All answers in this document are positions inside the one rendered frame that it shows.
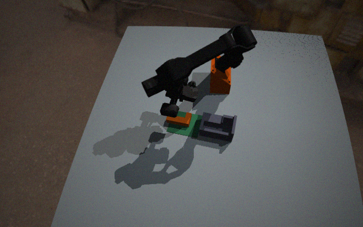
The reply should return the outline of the orange l-shaped part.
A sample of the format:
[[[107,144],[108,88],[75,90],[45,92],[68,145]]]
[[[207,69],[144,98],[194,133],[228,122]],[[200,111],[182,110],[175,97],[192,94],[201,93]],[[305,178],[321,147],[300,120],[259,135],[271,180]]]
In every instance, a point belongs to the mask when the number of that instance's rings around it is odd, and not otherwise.
[[[192,113],[187,112],[185,117],[169,117],[167,116],[166,122],[172,123],[176,125],[186,126],[189,127],[190,121],[191,121]]]

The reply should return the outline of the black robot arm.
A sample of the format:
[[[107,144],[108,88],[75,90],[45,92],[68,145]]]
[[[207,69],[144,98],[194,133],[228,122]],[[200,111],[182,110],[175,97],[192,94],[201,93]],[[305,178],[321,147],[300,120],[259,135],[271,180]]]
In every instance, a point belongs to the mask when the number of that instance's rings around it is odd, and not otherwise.
[[[156,76],[142,82],[144,91],[150,97],[163,90],[175,89],[182,84],[179,101],[195,102],[198,97],[198,88],[195,81],[188,82],[186,86],[183,84],[184,79],[194,69],[212,59],[215,59],[215,68],[223,73],[229,67],[235,69],[244,59],[242,54],[255,48],[256,44],[257,41],[248,24],[235,25],[218,40],[204,46],[197,52],[187,57],[172,58],[163,63],[155,70]],[[224,55],[217,58],[222,53]]]

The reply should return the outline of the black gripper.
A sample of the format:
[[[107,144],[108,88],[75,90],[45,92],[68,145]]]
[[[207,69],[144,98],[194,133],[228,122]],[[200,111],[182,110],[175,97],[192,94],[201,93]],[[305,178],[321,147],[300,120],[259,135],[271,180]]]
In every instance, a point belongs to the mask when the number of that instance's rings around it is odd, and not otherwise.
[[[186,86],[186,84],[188,83],[188,77],[184,79],[183,84],[184,86]],[[169,116],[169,117],[177,117],[179,108],[176,105],[177,100],[180,99],[180,92],[182,91],[181,88],[182,84],[179,85],[179,87],[172,89],[172,90],[167,90],[165,96],[169,97],[170,103],[163,103],[162,107],[160,109],[160,113],[163,116]]]

